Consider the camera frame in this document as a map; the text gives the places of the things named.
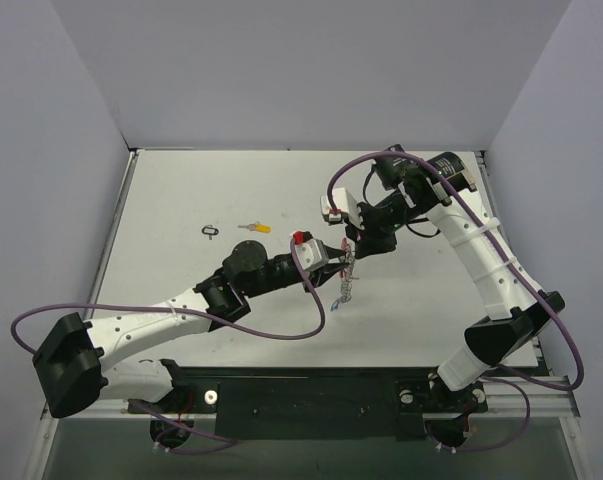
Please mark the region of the red-handled metal keyring holder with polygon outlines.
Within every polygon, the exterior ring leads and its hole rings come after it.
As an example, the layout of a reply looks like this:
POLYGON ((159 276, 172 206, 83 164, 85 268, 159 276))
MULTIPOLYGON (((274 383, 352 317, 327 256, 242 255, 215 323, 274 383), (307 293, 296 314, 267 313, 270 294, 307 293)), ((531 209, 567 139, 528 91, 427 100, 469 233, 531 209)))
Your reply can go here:
POLYGON ((345 252, 343 261, 347 264, 346 268, 340 273, 340 296, 341 304, 345 304, 352 299, 353 283, 356 280, 354 276, 355 256, 353 245, 347 238, 343 238, 341 248, 345 252))

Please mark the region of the aluminium frame rail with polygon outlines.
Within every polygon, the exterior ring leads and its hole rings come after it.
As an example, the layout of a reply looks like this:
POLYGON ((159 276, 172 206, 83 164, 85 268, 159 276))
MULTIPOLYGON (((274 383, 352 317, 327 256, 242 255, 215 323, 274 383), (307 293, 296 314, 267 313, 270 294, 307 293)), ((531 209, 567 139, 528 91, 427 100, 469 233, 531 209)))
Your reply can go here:
POLYGON ((527 407, 535 417, 580 417, 579 407, 571 392, 552 390, 522 379, 506 378, 483 381, 487 415, 523 418, 527 407))

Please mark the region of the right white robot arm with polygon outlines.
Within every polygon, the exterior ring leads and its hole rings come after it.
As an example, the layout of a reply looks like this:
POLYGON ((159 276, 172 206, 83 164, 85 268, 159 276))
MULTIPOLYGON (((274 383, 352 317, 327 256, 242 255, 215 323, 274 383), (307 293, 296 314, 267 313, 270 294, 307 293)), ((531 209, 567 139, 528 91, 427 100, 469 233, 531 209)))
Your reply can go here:
POLYGON ((345 223, 356 258, 395 251, 397 231, 424 217, 448 241, 484 304, 485 317, 465 330, 463 345, 428 383, 430 402, 449 409, 482 374, 537 336, 565 301, 520 264, 457 154, 443 152, 418 163, 393 145, 374 158, 372 172, 389 193, 377 204, 357 201, 338 187, 322 200, 324 219, 345 223))

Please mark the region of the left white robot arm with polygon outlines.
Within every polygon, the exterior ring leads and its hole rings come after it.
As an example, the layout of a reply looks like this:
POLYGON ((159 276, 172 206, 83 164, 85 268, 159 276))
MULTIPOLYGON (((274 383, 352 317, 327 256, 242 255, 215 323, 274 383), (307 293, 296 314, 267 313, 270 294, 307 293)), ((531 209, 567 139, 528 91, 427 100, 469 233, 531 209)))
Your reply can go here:
POLYGON ((49 413, 77 414, 99 399, 134 399, 181 408, 185 384, 157 360, 131 359, 180 337, 209 333, 246 316, 249 299, 301 283, 314 294, 345 270, 346 252, 302 236, 288 253, 269 257, 253 240, 238 243, 219 269, 195 287, 151 307, 119 307, 116 316, 60 318, 33 356, 49 413))

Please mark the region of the key with yellow tag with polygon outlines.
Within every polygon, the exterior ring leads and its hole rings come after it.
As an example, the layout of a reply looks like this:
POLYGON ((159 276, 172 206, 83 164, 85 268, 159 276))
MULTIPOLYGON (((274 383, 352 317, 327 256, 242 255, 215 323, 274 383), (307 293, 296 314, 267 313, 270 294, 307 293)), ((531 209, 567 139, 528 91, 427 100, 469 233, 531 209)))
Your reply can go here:
POLYGON ((253 222, 249 224, 239 225, 240 229, 245 229, 252 232, 258 232, 263 234, 269 234, 271 232, 271 227, 265 224, 261 224, 260 222, 253 222))

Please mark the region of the key with large black tag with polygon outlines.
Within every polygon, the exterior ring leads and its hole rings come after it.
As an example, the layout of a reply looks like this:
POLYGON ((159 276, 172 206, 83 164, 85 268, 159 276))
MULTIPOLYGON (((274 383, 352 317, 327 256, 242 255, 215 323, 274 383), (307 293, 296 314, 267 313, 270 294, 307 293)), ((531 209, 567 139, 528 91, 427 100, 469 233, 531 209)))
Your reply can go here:
POLYGON ((205 225, 201 229, 201 233, 205 235, 209 240, 212 240, 219 234, 219 230, 213 225, 205 225))

